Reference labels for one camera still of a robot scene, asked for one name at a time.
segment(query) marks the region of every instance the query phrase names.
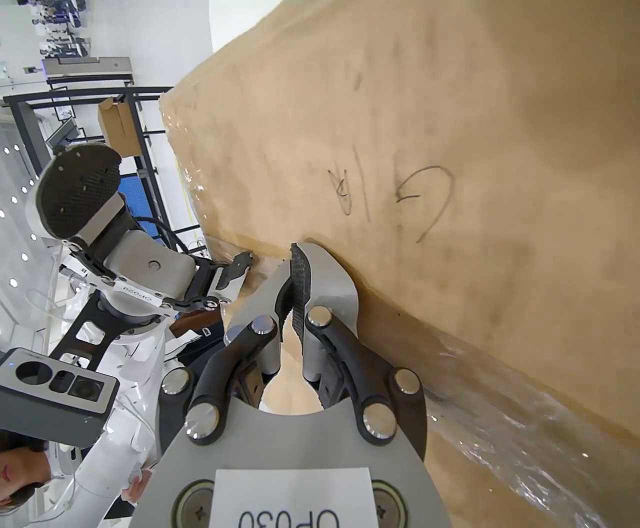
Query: camera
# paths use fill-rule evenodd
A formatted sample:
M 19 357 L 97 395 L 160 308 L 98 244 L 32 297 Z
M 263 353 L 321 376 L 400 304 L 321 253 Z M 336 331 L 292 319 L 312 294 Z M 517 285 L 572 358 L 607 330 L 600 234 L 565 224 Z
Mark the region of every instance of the camera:
M 0 429 L 88 447 L 100 437 L 119 386 L 112 376 L 15 348 L 0 358 Z

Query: black mesh pad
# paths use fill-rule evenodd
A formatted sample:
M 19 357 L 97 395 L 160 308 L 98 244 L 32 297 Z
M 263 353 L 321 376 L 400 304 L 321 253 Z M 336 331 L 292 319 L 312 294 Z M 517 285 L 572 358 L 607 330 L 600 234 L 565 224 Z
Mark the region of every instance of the black mesh pad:
M 118 190 L 122 158 L 101 143 L 56 156 L 42 173 L 36 207 L 53 238 L 76 235 Z

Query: black rubber grip pad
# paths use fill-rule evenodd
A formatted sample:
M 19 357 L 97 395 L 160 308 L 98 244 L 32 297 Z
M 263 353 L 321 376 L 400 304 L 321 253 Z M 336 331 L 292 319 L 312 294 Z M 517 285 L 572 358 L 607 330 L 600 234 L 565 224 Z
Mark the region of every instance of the black rubber grip pad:
M 118 191 L 121 161 L 102 143 L 79 145 L 51 160 L 40 176 L 36 208 L 53 238 L 77 235 Z
M 273 307 L 273 311 L 278 316 L 280 330 L 280 342 L 282 343 L 284 340 L 284 321 L 289 317 L 291 313 L 291 309 L 293 308 L 293 281 L 291 277 L 287 279 L 282 286 L 282 289 L 278 292 L 278 296 L 276 297 L 276 303 Z
M 297 244 L 291 245 L 291 280 L 293 282 L 293 329 L 300 342 L 305 334 L 305 305 L 311 298 L 311 265 Z

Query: dark hair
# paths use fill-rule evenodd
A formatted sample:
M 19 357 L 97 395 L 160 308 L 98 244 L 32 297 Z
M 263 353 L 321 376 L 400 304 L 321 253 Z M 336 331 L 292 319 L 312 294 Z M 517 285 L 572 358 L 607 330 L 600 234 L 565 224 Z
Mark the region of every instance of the dark hair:
M 0 429 L 0 452 L 18 449 L 19 447 L 28 447 L 32 451 L 42 452 L 47 448 L 46 440 L 39 440 L 32 436 L 21 435 Z M 21 507 L 25 502 L 32 498 L 36 488 L 41 488 L 42 484 L 28 484 L 20 488 L 18 491 L 10 495 L 11 502 L 6 506 L 0 506 L 0 513 L 8 513 Z

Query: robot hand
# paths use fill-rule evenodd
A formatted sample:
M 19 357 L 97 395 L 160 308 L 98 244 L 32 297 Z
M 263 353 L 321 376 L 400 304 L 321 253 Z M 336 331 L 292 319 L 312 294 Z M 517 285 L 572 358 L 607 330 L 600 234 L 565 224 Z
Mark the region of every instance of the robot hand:
M 291 260 L 234 316 L 226 348 L 211 357 L 196 383 L 189 369 L 166 375 L 159 432 L 161 443 L 172 442 L 132 528 L 214 525 L 216 471 L 230 468 L 368 468 L 380 526 L 451 526 L 423 463 L 427 421 L 420 380 L 360 343 L 358 294 L 338 262 L 316 244 L 294 244 L 291 251 Z M 324 407 L 312 415 L 256 409 L 280 368 L 282 325 L 290 311 L 302 343 L 303 375 Z M 187 406 L 184 425 L 176 427 L 171 414 Z M 236 497 L 238 503 L 244 499 Z

